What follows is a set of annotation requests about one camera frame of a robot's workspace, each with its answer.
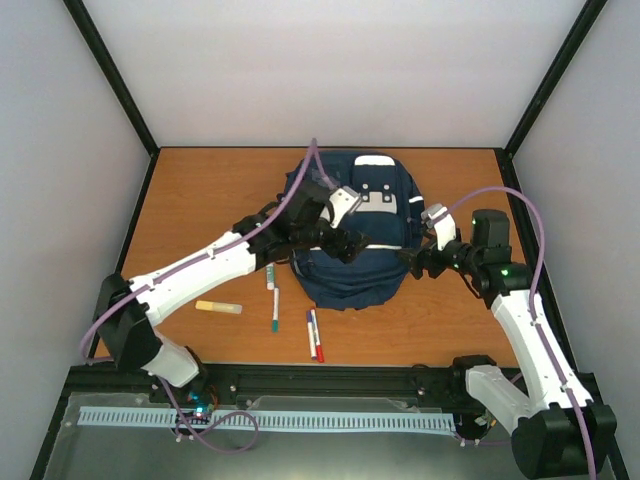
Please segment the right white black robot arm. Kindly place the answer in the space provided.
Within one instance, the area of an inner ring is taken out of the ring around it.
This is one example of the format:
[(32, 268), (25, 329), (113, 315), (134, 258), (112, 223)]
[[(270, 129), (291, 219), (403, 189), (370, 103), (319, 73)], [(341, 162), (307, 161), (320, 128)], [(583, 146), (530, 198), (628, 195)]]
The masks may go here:
[(555, 339), (529, 267), (512, 259), (510, 222), (500, 210), (472, 214), (471, 239), (461, 238), (447, 209), (421, 215), (425, 243), (399, 257), (415, 278), (451, 270), (482, 300), (504, 331), (524, 385), (518, 387), (489, 359), (457, 359), (464, 392), (481, 403), (509, 434), (511, 451), (529, 479), (601, 472), (617, 420), (596, 402)]

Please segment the navy blue student backpack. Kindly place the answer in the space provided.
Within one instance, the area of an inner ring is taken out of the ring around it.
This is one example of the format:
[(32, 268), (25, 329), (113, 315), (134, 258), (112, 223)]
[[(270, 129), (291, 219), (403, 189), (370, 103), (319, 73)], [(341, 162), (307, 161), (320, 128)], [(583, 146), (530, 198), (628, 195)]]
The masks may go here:
[(320, 160), (329, 179), (359, 194), (362, 202), (340, 228), (367, 244), (342, 262), (314, 247), (296, 250), (291, 269), (319, 308), (344, 311), (380, 306), (399, 290), (408, 267), (397, 252), (421, 245), (423, 195), (408, 169), (375, 151), (325, 150)]

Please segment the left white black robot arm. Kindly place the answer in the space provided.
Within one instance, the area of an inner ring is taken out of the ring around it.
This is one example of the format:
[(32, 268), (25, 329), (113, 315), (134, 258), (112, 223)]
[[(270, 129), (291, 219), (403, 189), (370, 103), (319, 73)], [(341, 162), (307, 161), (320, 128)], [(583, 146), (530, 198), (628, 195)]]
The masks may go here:
[(154, 272), (129, 280), (119, 273), (101, 285), (94, 329), (117, 370), (144, 370), (172, 385), (186, 402), (201, 400), (208, 378), (197, 356), (156, 328), (183, 305), (236, 278), (318, 248), (351, 262), (369, 239), (341, 228), (362, 202), (353, 189), (303, 181), (281, 201), (244, 217), (210, 245)]

